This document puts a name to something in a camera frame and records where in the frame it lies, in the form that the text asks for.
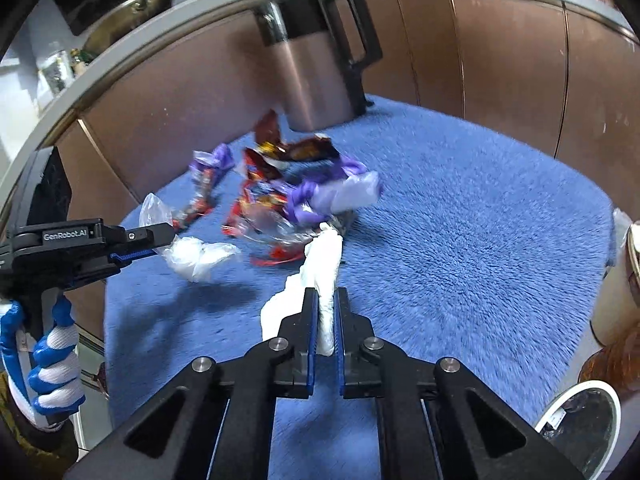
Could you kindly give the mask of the left blue white gloved hand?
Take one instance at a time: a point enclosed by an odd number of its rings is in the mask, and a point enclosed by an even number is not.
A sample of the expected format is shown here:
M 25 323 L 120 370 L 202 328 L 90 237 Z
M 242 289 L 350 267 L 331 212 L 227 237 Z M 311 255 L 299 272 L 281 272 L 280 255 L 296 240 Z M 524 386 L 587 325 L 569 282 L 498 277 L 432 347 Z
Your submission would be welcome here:
M 1 359 L 10 400 L 26 422 L 55 432 L 86 400 L 76 354 L 79 334 L 72 304 L 64 296 L 52 307 L 53 327 L 35 340 L 24 331 L 24 313 L 16 301 L 1 301 Z

